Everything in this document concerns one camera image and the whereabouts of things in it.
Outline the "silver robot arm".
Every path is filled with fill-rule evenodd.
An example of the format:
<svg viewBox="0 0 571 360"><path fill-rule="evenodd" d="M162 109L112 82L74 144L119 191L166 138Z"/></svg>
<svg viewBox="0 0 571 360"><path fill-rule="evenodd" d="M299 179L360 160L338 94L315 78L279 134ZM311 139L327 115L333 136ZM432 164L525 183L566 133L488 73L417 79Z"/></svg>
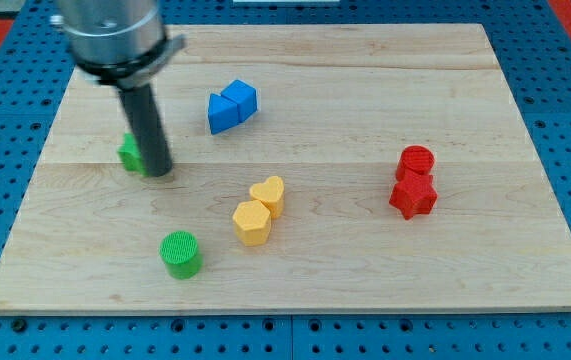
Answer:
<svg viewBox="0 0 571 360"><path fill-rule="evenodd" d="M72 57L102 85L142 87L186 46L170 37L157 0L56 0L54 26L67 36Z"/></svg>

